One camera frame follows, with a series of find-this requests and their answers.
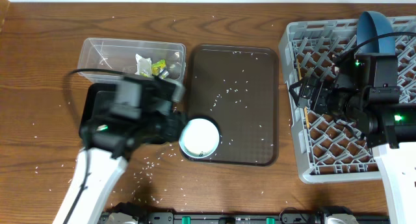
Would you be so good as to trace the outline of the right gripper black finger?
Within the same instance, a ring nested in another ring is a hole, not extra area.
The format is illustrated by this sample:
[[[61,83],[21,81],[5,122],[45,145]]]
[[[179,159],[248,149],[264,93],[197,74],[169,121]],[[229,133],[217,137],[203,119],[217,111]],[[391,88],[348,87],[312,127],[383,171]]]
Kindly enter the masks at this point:
[[[307,86],[309,84],[310,80],[311,80],[311,76],[305,76],[302,79],[300,79],[298,82],[291,84],[290,88],[297,88],[297,87],[301,87],[301,86]]]
[[[300,107],[300,108],[301,108],[300,95],[298,93],[296,93],[295,89],[296,88],[301,88],[301,87],[302,87],[302,84],[292,84],[292,85],[289,86],[289,94],[293,98],[293,101],[294,101],[295,105],[297,107]]]

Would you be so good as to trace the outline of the yellow foil snack wrapper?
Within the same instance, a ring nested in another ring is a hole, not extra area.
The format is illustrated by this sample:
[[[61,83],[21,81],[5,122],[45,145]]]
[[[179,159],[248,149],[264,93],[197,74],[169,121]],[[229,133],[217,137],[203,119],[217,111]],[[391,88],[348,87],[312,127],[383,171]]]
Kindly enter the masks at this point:
[[[151,71],[153,76],[159,77],[160,79],[165,79],[169,76],[165,59],[152,64]]]

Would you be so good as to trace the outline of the white tissue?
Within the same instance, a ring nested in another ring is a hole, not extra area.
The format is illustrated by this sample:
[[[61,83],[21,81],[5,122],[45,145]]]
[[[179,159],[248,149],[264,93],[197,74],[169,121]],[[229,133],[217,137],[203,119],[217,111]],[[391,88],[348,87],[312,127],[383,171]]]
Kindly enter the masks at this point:
[[[151,66],[151,58],[143,58],[139,54],[135,55],[136,58],[136,73],[135,75],[141,75],[144,77],[151,77],[153,75]]]

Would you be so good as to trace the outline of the light blue rice bowl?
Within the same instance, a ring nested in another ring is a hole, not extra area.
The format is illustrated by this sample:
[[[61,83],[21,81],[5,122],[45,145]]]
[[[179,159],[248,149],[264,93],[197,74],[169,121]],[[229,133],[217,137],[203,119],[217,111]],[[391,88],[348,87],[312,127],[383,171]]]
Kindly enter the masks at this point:
[[[216,124],[207,118],[191,119],[179,137],[182,152],[195,159],[211,155],[219,143],[220,131]]]

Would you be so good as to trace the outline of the large blue bowl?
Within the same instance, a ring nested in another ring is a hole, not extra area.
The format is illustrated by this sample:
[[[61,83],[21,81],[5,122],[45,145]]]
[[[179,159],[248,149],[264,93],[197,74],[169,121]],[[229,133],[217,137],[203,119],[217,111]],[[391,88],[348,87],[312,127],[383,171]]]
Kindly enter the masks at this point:
[[[357,44],[387,33],[393,32],[391,22],[381,13],[375,11],[363,12],[357,25]],[[380,38],[369,42],[359,49],[362,53],[386,53],[395,52],[395,39],[393,37]]]

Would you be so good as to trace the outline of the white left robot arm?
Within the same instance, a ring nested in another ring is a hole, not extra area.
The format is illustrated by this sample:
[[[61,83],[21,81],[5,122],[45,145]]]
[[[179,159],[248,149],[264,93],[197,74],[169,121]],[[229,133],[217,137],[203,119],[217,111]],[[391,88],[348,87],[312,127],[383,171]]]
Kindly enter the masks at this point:
[[[187,117],[172,106],[184,91],[160,78],[124,77],[116,85],[110,102],[80,126],[83,146],[55,223],[97,223],[133,152],[178,141]]]

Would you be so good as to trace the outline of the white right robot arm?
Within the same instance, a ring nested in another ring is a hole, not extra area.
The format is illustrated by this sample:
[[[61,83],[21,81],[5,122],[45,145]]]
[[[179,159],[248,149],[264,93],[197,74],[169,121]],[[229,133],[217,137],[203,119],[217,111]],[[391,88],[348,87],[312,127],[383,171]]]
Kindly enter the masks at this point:
[[[299,108],[352,122],[364,134],[382,176],[391,223],[415,222],[415,104],[399,103],[393,77],[363,81],[312,76],[289,86]]]

